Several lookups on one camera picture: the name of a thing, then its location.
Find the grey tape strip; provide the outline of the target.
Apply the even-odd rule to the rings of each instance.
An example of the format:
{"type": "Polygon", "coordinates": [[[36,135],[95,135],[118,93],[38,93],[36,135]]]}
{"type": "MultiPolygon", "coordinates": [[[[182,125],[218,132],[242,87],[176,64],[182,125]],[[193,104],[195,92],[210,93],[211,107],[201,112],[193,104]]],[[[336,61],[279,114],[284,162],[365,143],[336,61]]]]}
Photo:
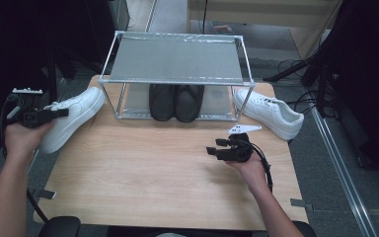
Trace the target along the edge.
{"type": "Polygon", "coordinates": [[[313,211],[314,210],[314,206],[312,203],[307,203],[305,200],[303,199],[298,199],[298,198],[292,198],[290,200],[290,204],[292,206],[297,206],[297,207],[304,207],[307,211],[313,211]]]}
{"type": "Polygon", "coordinates": [[[35,198],[54,199],[56,192],[47,190],[33,190],[33,196],[35,198]]]}

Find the black tripod stand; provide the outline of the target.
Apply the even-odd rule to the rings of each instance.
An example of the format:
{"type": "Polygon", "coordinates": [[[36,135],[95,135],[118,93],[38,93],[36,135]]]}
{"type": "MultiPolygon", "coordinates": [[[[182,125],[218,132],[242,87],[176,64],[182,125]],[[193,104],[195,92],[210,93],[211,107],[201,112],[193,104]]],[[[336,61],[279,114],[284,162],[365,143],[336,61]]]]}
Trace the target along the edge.
{"type": "Polygon", "coordinates": [[[276,75],[264,78],[265,82],[277,82],[297,71],[306,69],[301,77],[301,84],[304,87],[311,87],[315,82],[318,82],[318,89],[315,97],[312,99],[314,106],[322,118],[329,118],[325,108],[330,108],[333,104],[326,100],[328,95],[328,82],[332,78],[330,71],[330,63],[325,59],[325,55],[320,50],[314,52],[306,59],[298,60],[289,68],[277,73],[276,75]]]}

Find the person's right hand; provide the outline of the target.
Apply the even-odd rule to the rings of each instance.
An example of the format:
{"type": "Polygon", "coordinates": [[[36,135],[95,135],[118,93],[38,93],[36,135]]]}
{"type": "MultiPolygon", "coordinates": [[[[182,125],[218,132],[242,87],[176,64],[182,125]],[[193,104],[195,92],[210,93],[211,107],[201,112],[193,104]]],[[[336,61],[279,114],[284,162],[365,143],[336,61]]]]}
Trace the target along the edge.
{"type": "Polygon", "coordinates": [[[226,161],[226,164],[239,172],[254,196],[269,193],[265,179],[265,168],[263,167],[259,155],[253,154],[251,158],[244,163],[226,161]]]}

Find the small red object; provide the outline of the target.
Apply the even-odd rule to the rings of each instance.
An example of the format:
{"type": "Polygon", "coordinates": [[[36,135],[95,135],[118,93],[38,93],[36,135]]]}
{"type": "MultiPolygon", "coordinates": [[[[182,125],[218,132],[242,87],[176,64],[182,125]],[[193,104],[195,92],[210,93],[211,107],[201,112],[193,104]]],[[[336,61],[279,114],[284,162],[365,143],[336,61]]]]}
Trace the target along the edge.
{"type": "Polygon", "coordinates": [[[214,26],[213,30],[219,35],[231,35],[233,33],[233,30],[228,25],[214,26]]]}

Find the person's leg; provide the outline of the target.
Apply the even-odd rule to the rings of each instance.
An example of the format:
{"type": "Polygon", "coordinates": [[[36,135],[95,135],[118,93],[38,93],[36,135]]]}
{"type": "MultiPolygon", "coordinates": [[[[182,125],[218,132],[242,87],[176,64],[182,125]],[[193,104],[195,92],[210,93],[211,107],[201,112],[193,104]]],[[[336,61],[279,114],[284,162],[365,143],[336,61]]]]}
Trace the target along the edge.
{"type": "Polygon", "coordinates": [[[306,222],[294,221],[293,224],[303,234],[304,237],[317,237],[314,229],[306,222]]]}
{"type": "Polygon", "coordinates": [[[78,237],[81,221],[75,216],[53,217],[41,229],[38,237],[78,237]]]}

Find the person's left leg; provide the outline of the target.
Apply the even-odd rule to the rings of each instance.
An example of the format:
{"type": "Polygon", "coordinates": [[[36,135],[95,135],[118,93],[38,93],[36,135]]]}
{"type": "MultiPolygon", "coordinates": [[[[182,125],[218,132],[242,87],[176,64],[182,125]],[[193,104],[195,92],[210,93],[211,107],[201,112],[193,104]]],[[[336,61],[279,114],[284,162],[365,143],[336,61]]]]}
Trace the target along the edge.
{"type": "Polygon", "coordinates": [[[41,229],[38,237],[78,237],[81,221],[75,216],[53,217],[41,229]]]}

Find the black curtain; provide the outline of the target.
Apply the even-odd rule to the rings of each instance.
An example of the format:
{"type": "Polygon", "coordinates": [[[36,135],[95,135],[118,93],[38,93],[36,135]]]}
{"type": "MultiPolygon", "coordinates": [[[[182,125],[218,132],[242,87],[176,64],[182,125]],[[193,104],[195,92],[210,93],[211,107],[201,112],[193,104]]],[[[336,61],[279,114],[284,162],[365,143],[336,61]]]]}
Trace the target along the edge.
{"type": "Polygon", "coordinates": [[[321,52],[358,159],[379,169],[379,0],[343,0],[321,52]]]}
{"type": "Polygon", "coordinates": [[[114,32],[109,1],[0,0],[0,112],[15,87],[43,89],[54,99],[45,67],[71,77],[76,61],[101,72],[114,32]]]}

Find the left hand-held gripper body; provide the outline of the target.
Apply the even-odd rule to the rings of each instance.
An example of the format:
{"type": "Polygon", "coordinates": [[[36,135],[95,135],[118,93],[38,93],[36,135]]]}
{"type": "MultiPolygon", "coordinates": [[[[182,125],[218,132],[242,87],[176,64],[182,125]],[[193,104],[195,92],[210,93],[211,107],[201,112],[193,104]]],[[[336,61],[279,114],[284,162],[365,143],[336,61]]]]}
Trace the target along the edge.
{"type": "Polygon", "coordinates": [[[14,88],[9,95],[9,101],[15,103],[15,108],[6,114],[6,121],[19,122],[28,128],[35,128],[50,122],[51,112],[39,107],[42,95],[42,90],[14,88]]]}

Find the wooden cabinet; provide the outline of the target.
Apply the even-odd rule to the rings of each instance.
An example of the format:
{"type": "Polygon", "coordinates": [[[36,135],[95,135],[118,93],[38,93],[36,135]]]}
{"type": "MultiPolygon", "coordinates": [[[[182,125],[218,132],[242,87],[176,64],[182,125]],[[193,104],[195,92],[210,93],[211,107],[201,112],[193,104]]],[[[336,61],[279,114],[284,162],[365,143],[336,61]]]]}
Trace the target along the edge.
{"type": "Polygon", "coordinates": [[[288,27],[301,58],[310,56],[343,0],[187,0],[191,20],[288,27]]]}

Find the person's left hand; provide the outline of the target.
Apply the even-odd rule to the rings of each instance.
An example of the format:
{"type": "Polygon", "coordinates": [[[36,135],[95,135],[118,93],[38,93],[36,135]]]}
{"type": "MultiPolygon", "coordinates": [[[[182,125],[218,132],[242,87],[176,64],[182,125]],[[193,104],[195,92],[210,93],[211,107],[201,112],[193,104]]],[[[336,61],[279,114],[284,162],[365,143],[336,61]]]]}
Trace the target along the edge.
{"type": "Polygon", "coordinates": [[[41,139],[53,127],[52,121],[36,128],[27,128],[19,123],[8,125],[5,129],[7,158],[11,161],[30,162],[41,139]]]}

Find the person's right leg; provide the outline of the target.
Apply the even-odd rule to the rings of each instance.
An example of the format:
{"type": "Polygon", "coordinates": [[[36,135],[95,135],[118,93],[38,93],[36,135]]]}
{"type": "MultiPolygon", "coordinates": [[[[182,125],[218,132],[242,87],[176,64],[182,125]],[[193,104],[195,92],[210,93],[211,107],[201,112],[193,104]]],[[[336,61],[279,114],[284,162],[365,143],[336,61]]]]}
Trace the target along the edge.
{"type": "Polygon", "coordinates": [[[314,229],[306,222],[294,221],[293,224],[303,234],[304,237],[317,237],[314,229]]]}

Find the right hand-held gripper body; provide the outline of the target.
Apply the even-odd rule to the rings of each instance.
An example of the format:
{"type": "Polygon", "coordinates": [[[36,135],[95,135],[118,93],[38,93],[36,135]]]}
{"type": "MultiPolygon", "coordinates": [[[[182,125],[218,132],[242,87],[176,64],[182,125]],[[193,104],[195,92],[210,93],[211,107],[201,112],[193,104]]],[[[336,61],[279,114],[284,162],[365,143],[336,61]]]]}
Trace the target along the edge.
{"type": "Polygon", "coordinates": [[[228,130],[229,136],[226,139],[226,145],[230,147],[226,161],[247,162],[253,153],[260,157],[263,154],[255,147],[255,144],[249,140],[248,132],[260,130],[260,125],[235,124],[228,130]]]}

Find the black slipper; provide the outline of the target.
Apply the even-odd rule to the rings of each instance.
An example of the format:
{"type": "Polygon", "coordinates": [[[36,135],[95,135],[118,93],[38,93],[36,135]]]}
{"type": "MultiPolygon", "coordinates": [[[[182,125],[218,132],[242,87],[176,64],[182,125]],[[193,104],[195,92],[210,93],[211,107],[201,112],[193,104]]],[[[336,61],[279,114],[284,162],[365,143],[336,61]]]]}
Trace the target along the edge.
{"type": "Polygon", "coordinates": [[[157,121],[166,121],[175,115],[176,86],[151,84],[149,87],[149,110],[157,121]]]}
{"type": "Polygon", "coordinates": [[[202,106],[204,87],[202,85],[180,85],[177,91],[175,116],[178,121],[192,122],[202,106]]]}

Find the white sneaker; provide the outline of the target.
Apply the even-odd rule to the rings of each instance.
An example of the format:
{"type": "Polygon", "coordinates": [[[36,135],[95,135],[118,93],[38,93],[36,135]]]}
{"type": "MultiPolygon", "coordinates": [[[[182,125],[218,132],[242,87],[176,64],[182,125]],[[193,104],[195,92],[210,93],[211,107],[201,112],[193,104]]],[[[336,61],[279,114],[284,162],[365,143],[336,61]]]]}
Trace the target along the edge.
{"type": "Polygon", "coordinates": [[[84,122],[100,110],[104,102],[104,92],[100,88],[91,87],[78,96],[45,106],[45,111],[52,112],[67,109],[68,115],[54,120],[54,127],[40,141],[39,151],[50,154],[59,150],[84,122]]]}
{"type": "Polygon", "coordinates": [[[283,140],[291,140],[302,128],[304,115],[293,111],[285,102],[249,89],[239,89],[233,96],[236,108],[250,119],[264,124],[283,140]]]}

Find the metal shoe rack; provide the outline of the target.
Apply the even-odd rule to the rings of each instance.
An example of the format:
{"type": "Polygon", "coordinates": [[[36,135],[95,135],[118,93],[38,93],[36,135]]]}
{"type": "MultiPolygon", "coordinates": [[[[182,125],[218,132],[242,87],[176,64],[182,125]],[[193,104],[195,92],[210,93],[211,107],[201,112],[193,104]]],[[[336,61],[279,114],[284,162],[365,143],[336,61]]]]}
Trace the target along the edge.
{"type": "Polygon", "coordinates": [[[255,87],[241,36],[122,31],[98,83],[116,119],[149,119],[149,86],[171,84],[205,87],[199,120],[237,121],[244,108],[233,95],[255,87]]]}

